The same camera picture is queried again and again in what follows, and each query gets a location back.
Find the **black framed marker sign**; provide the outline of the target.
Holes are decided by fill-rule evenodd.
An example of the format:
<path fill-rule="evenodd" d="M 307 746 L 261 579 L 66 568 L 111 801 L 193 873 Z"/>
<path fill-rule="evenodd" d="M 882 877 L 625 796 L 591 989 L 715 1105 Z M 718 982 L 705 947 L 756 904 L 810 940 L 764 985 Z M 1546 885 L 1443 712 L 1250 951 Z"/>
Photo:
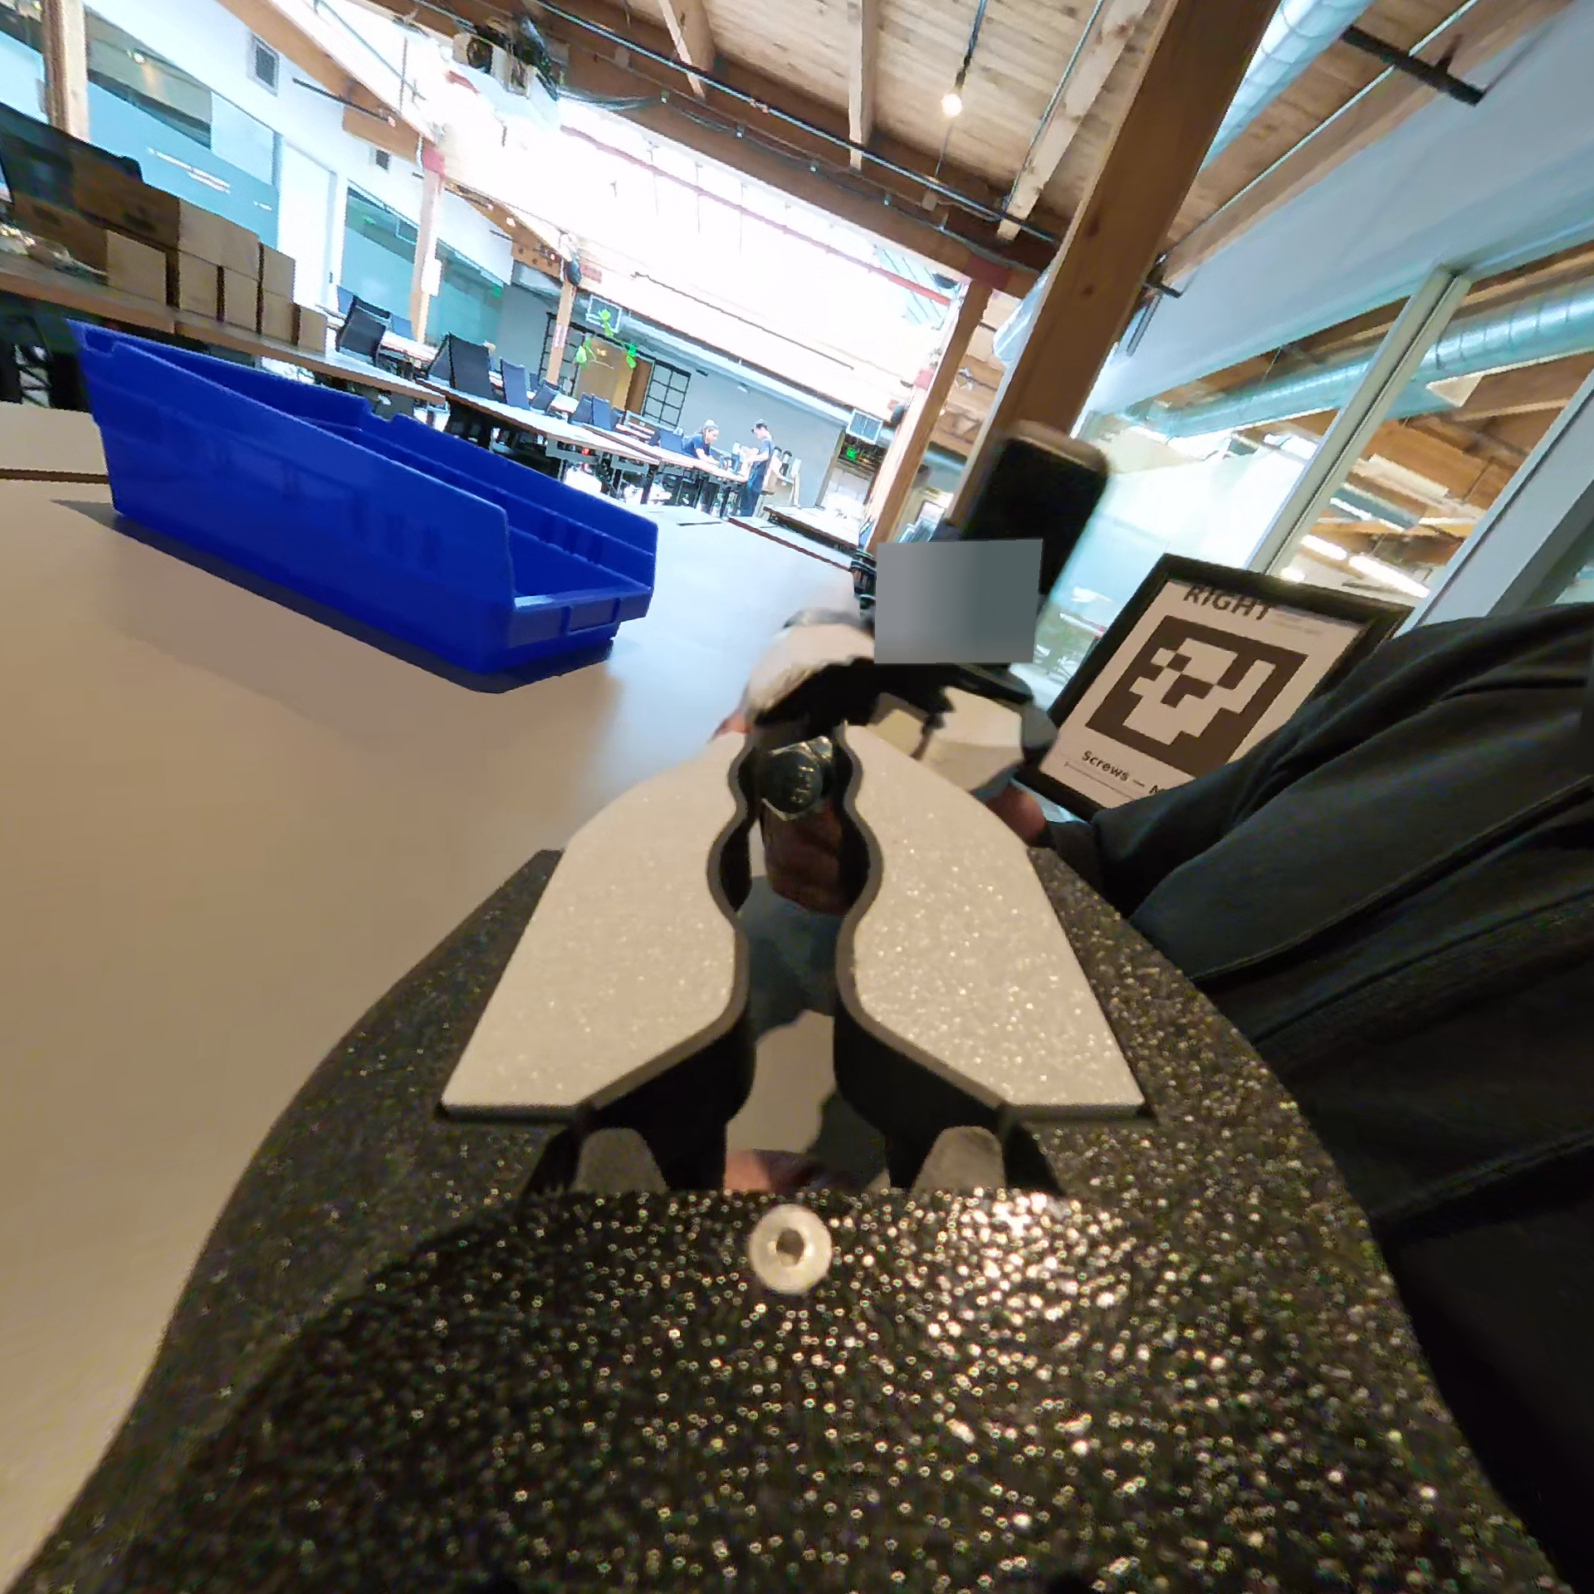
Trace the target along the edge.
<path fill-rule="evenodd" d="M 1231 765 L 1377 649 L 1405 608 L 1164 555 L 1049 706 L 1020 782 L 1077 816 Z"/>

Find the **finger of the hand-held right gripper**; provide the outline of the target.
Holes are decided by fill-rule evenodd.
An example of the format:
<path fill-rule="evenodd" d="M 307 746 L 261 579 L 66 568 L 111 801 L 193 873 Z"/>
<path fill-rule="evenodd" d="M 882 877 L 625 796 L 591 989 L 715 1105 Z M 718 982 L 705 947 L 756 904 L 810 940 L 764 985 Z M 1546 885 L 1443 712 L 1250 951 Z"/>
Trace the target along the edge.
<path fill-rule="evenodd" d="M 1030 699 L 1011 704 L 971 691 L 946 691 L 937 710 L 885 693 L 866 727 L 982 803 L 1005 792 L 1022 771 L 1035 771 L 1056 741 L 1056 725 Z"/>
<path fill-rule="evenodd" d="M 838 725 L 878 699 L 874 644 L 857 625 L 787 625 L 749 668 L 749 725 Z"/>

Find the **stack of cardboard boxes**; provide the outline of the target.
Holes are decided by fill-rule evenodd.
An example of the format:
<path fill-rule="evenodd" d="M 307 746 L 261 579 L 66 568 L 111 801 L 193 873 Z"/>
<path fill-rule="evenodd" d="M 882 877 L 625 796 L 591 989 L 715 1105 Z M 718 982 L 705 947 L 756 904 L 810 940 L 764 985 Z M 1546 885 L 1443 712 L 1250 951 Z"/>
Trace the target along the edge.
<path fill-rule="evenodd" d="M 56 274 L 240 333 L 320 350 L 293 262 L 246 226 L 145 183 L 142 167 L 3 109 L 3 249 Z"/>

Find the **blue plastic bin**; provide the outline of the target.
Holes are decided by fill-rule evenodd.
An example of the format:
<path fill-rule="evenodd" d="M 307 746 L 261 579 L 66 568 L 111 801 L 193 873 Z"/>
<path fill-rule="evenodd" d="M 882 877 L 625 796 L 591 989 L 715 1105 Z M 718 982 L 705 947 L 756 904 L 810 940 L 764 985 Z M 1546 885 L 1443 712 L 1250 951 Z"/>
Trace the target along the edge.
<path fill-rule="evenodd" d="M 356 395 L 69 323 L 111 503 L 458 674 L 603 655 L 654 591 L 654 522 Z"/>

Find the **wooden pillar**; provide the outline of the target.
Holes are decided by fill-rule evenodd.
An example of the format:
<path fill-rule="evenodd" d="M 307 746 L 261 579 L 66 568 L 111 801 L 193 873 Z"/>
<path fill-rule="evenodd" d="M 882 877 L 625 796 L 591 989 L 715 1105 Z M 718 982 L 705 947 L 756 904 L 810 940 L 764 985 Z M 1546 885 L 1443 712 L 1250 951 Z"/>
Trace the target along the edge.
<path fill-rule="evenodd" d="M 1271 2 L 1176 2 L 1162 12 L 959 481 L 954 524 L 971 517 L 1005 433 L 1069 433 L 1079 422 L 1273 12 Z"/>

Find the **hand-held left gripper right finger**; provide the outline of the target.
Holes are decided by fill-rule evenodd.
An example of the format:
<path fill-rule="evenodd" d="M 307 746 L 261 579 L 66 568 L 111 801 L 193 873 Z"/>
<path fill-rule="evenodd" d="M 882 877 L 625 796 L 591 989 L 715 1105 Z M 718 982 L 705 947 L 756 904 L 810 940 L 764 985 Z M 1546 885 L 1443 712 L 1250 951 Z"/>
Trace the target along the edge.
<path fill-rule="evenodd" d="M 1142 1090 L 1020 839 L 878 735 L 844 735 L 866 881 L 836 944 L 863 1035 L 977 1105 L 1130 1118 Z"/>

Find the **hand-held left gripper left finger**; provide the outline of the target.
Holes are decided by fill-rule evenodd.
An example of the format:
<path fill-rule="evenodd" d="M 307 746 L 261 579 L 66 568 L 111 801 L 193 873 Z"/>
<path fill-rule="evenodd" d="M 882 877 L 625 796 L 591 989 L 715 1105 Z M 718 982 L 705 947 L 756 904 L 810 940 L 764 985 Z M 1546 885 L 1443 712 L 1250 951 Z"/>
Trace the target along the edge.
<path fill-rule="evenodd" d="M 722 735 L 576 830 L 443 1088 L 445 1114 L 586 1114 L 720 1040 L 745 1002 Z"/>

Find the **steel hex bolt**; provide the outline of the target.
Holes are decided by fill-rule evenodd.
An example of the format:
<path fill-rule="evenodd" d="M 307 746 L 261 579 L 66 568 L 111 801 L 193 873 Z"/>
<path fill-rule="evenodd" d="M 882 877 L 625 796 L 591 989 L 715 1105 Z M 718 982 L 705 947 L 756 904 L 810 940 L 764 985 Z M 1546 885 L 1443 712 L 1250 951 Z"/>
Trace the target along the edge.
<path fill-rule="evenodd" d="M 828 737 L 764 748 L 754 790 L 762 809 L 785 824 L 825 811 L 834 792 L 834 746 Z"/>

